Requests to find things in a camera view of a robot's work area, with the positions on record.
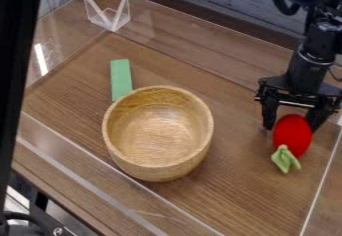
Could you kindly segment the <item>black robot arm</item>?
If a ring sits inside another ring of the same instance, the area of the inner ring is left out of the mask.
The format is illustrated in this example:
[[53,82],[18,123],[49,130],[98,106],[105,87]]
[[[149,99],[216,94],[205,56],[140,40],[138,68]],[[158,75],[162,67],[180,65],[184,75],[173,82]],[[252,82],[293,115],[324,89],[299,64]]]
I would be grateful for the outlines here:
[[342,108],[342,88],[324,82],[342,55],[342,0],[272,0],[292,15],[305,11],[303,39],[285,73],[257,80],[255,100],[261,105],[263,127],[271,129],[281,105],[307,110],[305,120],[317,129]]

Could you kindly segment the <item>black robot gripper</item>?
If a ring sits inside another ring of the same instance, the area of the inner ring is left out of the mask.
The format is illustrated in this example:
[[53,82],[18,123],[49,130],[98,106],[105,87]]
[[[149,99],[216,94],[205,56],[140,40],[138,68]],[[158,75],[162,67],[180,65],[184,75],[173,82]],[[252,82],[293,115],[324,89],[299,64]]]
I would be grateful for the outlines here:
[[342,88],[324,82],[313,90],[301,90],[293,86],[287,75],[283,74],[260,78],[257,84],[255,100],[261,103],[263,127],[265,130],[271,130],[273,127],[279,104],[309,108],[305,120],[312,132],[319,129],[329,116],[342,108]]

